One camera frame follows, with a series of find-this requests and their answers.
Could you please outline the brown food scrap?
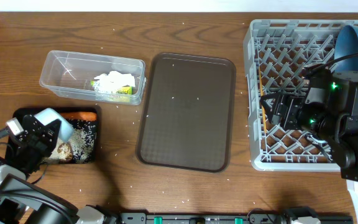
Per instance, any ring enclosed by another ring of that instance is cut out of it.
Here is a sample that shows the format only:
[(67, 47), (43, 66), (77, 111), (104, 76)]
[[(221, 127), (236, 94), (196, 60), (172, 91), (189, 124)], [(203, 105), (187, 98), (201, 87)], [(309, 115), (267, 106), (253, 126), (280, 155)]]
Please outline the brown food scrap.
[(61, 162), (70, 162), (73, 159), (73, 151), (69, 142), (59, 145), (57, 152)]

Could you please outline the orange carrot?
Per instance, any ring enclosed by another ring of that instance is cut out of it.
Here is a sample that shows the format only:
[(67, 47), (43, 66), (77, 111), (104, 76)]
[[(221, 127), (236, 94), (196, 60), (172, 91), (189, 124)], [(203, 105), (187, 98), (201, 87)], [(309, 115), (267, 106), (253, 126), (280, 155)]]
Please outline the orange carrot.
[(65, 119), (77, 119), (83, 121), (97, 120), (97, 114), (94, 112), (85, 112), (85, 111), (66, 112), (66, 113), (60, 113), (60, 115)]

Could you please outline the blue plate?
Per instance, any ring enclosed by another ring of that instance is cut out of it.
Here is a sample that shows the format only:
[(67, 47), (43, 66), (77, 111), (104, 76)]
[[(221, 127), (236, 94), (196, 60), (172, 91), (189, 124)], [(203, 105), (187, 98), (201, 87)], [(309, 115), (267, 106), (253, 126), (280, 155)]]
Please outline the blue plate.
[[(358, 27), (344, 26), (336, 40), (334, 58), (358, 53)], [(358, 57), (345, 59), (337, 63), (336, 72), (358, 72)]]

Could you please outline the white tissue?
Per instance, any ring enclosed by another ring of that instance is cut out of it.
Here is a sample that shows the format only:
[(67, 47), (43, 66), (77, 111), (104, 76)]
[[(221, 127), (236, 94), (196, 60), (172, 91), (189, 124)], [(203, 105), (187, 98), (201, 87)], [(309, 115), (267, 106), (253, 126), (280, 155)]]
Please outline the white tissue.
[(117, 93), (123, 87), (135, 87), (135, 78), (130, 73), (110, 71), (94, 77), (91, 86), (99, 93)]

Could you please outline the green snack wrapper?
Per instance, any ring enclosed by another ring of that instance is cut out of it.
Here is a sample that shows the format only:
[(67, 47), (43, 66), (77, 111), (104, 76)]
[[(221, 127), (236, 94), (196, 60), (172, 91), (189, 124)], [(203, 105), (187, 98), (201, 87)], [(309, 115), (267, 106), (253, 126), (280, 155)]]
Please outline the green snack wrapper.
[(105, 94), (124, 94), (124, 95), (131, 95), (132, 94), (132, 87), (127, 86), (120, 86), (118, 84), (114, 84), (112, 82), (102, 82), (99, 81), (91, 81), (91, 86), (93, 87), (94, 91), (98, 93), (105, 93)]

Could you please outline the light blue cup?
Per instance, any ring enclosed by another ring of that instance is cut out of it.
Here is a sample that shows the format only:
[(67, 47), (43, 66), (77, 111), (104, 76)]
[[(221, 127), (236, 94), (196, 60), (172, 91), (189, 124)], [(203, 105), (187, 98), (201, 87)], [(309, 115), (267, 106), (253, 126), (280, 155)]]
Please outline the light blue cup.
[(308, 135), (308, 139), (311, 139), (312, 142), (316, 142), (318, 144), (326, 144), (327, 142), (321, 139), (318, 139), (316, 137), (314, 137), (312, 134)]

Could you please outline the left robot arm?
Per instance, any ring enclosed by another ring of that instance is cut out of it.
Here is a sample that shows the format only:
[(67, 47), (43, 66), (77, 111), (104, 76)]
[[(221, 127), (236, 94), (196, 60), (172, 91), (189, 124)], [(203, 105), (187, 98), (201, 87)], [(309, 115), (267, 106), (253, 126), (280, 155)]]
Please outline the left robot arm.
[(70, 123), (50, 108), (12, 118), (0, 129), (0, 223), (19, 223), (28, 208), (28, 223), (79, 220), (73, 204), (27, 180), (52, 155), (57, 141), (72, 134)]

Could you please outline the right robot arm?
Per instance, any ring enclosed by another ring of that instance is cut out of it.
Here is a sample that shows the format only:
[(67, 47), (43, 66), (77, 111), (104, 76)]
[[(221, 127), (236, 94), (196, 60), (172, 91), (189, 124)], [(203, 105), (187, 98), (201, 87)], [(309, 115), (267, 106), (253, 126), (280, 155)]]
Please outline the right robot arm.
[(304, 96), (277, 92), (261, 96), (268, 121), (284, 130), (307, 131), (331, 149), (331, 160), (354, 204), (358, 221), (358, 72), (307, 72)]

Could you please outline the grey dishwasher rack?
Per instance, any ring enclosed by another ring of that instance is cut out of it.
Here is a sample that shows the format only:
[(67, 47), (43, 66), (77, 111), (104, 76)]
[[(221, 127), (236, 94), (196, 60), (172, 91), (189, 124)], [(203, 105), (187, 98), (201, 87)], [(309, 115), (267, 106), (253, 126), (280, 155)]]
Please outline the grey dishwasher rack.
[(250, 162), (259, 171), (338, 172), (306, 140), (306, 132), (285, 131), (267, 122), (260, 96), (282, 91), (304, 95), (302, 68), (334, 58), (336, 39), (351, 20), (254, 20), (243, 41), (249, 93)]

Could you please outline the black tray bin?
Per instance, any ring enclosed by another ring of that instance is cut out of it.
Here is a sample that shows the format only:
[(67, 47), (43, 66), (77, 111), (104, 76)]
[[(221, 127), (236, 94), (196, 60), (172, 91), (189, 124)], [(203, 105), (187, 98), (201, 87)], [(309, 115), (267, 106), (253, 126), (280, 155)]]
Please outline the black tray bin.
[(68, 142), (61, 139), (52, 155), (43, 161), (48, 164), (86, 164), (94, 161), (97, 143), (98, 115), (95, 108), (55, 108), (74, 129)]

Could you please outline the white spilled rice pile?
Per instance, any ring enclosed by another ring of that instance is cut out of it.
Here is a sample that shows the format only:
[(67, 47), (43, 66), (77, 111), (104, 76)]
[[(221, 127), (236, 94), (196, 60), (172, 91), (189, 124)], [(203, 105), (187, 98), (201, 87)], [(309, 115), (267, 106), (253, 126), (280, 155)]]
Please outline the white spilled rice pile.
[(61, 162), (58, 158), (57, 149), (63, 142), (58, 139), (55, 149), (50, 157), (43, 159), (47, 164), (86, 164), (94, 161), (95, 141), (97, 137), (97, 121), (83, 121), (69, 119), (68, 122), (73, 126), (74, 132), (68, 142), (71, 144), (73, 159), (70, 162)]

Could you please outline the brown serving tray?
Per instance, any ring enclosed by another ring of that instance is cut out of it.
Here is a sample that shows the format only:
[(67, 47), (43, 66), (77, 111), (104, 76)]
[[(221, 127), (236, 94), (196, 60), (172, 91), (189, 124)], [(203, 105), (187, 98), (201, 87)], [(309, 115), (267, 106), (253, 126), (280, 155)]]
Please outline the brown serving tray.
[(218, 173), (230, 161), (236, 67), (228, 59), (160, 53), (135, 154), (143, 164)]

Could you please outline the clear plastic bin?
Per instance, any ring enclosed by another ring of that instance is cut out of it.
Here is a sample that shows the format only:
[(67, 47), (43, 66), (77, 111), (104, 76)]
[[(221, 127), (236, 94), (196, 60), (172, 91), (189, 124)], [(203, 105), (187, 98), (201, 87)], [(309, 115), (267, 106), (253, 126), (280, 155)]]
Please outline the clear plastic bin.
[[(94, 91), (91, 86), (93, 78), (110, 71), (134, 76), (135, 87), (132, 87), (131, 95)], [(145, 63), (134, 58), (53, 50), (47, 55), (39, 83), (65, 98), (139, 105), (146, 83)]]

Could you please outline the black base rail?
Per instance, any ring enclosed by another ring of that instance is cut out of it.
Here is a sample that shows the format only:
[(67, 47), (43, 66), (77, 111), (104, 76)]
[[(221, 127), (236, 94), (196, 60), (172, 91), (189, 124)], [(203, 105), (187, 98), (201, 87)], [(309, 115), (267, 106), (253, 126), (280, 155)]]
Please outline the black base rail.
[(347, 215), (319, 215), (310, 207), (284, 209), (279, 214), (255, 208), (246, 215), (184, 215), (113, 213), (87, 205), (78, 211), (80, 224), (353, 224)]

